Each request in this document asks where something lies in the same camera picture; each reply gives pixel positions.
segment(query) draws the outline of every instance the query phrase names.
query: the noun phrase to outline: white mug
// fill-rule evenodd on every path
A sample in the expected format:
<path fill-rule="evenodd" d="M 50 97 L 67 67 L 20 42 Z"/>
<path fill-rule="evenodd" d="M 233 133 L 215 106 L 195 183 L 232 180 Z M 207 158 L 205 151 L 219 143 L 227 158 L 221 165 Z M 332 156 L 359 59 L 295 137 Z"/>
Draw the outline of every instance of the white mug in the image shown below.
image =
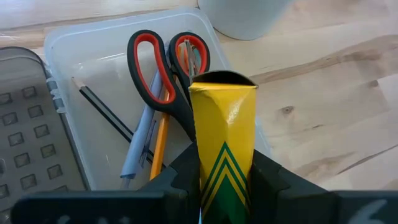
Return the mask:
<path fill-rule="evenodd" d="M 221 33 L 239 40 L 264 35 L 293 0 L 198 0 Z"/>

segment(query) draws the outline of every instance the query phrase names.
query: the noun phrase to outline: table surface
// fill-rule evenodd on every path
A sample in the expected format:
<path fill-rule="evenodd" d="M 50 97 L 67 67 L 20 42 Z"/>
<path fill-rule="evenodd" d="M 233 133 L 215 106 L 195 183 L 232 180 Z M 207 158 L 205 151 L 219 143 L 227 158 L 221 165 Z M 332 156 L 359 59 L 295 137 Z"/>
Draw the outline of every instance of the table surface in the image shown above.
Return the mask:
<path fill-rule="evenodd" d="M 196 0 L 0 1 L 0 47 L 43 56 L 52 29 Z M 398 1 L 297 0 L 269 33 L 217 33 L 236 71 L 259 84 L 274 159 L 326 189 L 398 189 Z"/>

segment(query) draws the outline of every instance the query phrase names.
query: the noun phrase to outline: black pencil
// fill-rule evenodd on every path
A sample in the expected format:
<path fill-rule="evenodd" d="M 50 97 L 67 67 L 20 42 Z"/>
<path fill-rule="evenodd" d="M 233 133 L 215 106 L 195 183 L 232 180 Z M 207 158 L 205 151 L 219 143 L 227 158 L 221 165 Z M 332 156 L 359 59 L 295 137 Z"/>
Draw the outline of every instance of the black pencil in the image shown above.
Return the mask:
<path fill-rule="evenodd" d="M 81 80 L 72 77 L 72 81 L 79 89 L 79 92 L 97 109 L 97 111 L 101 113 L 128 142 L 131 142 L 134 133 Z M 148 151 L 146 159 L 152 164 L 154 153 Z"/>

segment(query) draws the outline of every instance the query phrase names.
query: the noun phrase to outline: clear plastic container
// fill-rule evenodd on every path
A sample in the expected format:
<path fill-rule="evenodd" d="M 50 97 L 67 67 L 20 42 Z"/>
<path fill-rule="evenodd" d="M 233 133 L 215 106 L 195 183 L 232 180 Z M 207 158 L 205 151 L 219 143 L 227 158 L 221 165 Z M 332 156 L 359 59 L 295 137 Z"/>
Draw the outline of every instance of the clear plastic container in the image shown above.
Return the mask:
<path fill-rule="evenodd" d="M 47 83 L 58 113 L 76 150 L 82 176 L 91 190 L 116 190 L 129 143 L 79 93 L 71 78 L 88 85 L 132 131 L 141 117 L 144 102 L 134 87 L 126 58 L 127 42 L 135 31 L 150 29 L 164 42 L 175 34 L 190 31 L 208 44 L 210 70 L 230 69 L 218 38 L 207 17 L 198 9 L 180 8 L 110 21 L 62 27 L 51 32 L 44 45 Z M 141 70 L 150 83 L 156 65 L 150 44 L 140 44 Z M 150 149 L 154 148 L 152 138 Z M 172 162 L 190 141 L 171 119 L 164 164 Z M 269 156 L 269 147 L 257 124 L 256 149 Z M 150 165 L 131 184 L 138 189 L 149 180 Z"/>

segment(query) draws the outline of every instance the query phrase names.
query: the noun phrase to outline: gray plastic tray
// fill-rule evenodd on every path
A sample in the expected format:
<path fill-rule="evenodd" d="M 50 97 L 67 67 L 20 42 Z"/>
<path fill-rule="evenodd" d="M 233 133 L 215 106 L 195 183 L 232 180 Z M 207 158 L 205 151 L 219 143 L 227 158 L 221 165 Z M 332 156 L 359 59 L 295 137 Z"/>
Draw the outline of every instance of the gray plastic tray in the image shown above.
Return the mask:
<path fill-rule="evenodd" d="M 78 163 L 33 52 L 0 49 L 0 223 L 23 195 L 85 190 Z"/>

